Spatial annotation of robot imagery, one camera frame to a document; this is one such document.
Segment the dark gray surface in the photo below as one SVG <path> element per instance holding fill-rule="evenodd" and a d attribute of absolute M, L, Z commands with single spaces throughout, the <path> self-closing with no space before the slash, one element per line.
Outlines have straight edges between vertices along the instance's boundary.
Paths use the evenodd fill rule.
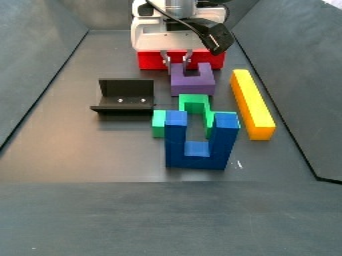
<path fill-rule="evenodd" d="M 213 110 L 238 110 L 229 85 L 233 68 L 252 69 L 238 45 L 229 50 L 225 69 L 216 71 Z M 102 77 L 154 79 L 157 109 L 178 108 L 168 72 L 138 69 L 130 32 L 93 31 L 0 152 L 0 182 L 314 180 L 262 88 L 278 125 L 273 140 L 250 141 L 242 124 L 226 172 L 169 170 L 151 123 L 99 118 L 90 110 L 101 102 Z M 190 138 L 204 135 L 201 118 L 192 118 Z"/>
<path fill-rule="evenodd" d="M 335 184 L 18 184 L 0 197 L 7 256 L 341 255 Z"/>
<path fill-rule="evenodd" d="M 233 0 L 228 3 L 230 8 L 230 18 L 226 25 L 230 30 L 236 27 L 258 2 L 260 0 Z"/>
<path fill-rule="evenodd" d="M 133 0 L 57 0 L 90 29 L 130 30 Z"/>
<path fill-rule="evenodd" d="M 262 0 L 234 33 L 317 176 L 342 181 L 342 11 Z"/>
<path fill-rule="evenodd" d="M 0 147 L 87 33 L 54 0 L 0 0 Z"/>

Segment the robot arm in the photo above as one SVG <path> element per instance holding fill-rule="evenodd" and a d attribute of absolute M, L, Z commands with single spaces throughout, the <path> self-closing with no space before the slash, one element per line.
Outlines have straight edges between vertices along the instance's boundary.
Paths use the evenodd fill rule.
<path fill-rule="evenodd" d="M 213 55 L 228 50 L 234 38 L 224 25 L 230 0 L 135 0 L 131 27 L 137 50 L 201 49 Z"/>

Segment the purple block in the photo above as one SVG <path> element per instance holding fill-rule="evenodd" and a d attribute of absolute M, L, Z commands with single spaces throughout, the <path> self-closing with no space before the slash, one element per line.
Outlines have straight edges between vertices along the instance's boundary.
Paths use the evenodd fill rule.
<path fill-rule="evenodd" d="M 172 96 L 216 93 L 216 79 L 210 63 L 198 63 L 198 76 L 185 76 L 184 64 L 172 64 Z"/>

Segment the black cable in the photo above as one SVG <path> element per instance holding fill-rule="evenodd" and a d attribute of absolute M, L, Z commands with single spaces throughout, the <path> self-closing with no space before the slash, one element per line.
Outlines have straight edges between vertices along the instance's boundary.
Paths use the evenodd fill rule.
<path fill-rule="evenodd" d="M 185 21 L 182 21 L 181 19 L 176 18 L 174 16 L 172 16 L 170 14 L 168 14 L 150 0 L 146 0 L 146 2 L 166 16 L 169 17 L 172 20 L 177 21 L 178 23 L 184 24 L 188 28 L 190 28 L 197 35 L 204 38 L 204 35 L 201 34 L 201 32 L 190 25 L 188 24 Z"/>

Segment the gray floor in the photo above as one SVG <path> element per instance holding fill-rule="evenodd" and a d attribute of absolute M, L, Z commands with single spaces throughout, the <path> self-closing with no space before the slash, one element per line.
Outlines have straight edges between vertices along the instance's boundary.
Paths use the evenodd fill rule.
<path fill-rule="evenodd" d="M 229 85 L 232 71 L 248 68 L 234 45 L 216 71 L 213 109 L 238 111 Z M 269 142 L 250 141 L 245 125 L 225 172 L 166 169 L 164 140 L 151 137 L 151 122 L 114 121 L 90 110 L 101 101 L 99 78 L 153 78 L 158 109 L 176 109 L 166 71 L 141 71 L 129 31 L 93 31 L 59 73 L 13 140 L 0 152 L 2 182 L 313 181 L 313 175 L 264 92 L 278 128 Z M 204 131 L 192 118 L 193 139 Z"/>
<path fill-rule="evenodd" d="M 6 256 L 341 255 L 335 184 L 18 184 L 0 195 Z"/>
<path fill-rule="evenodd" d="M 244 128 L 225 172 L 168 170 L 150 122 L 90 110 L 99 77 L 154 78 L 158 108 L 177 108 L 166 72 L 139 71 L 134 54 L 129 32 L 91 32 L 2 151 L 2 255 L 341 255 L 341 186 L 314 180 L 266 95 L 276 136 Z M 237 110 L 233 68 L 250 69 L 237 45 L 216 110 Z M 192 180 L 213 182 L 162 182 Z"/>

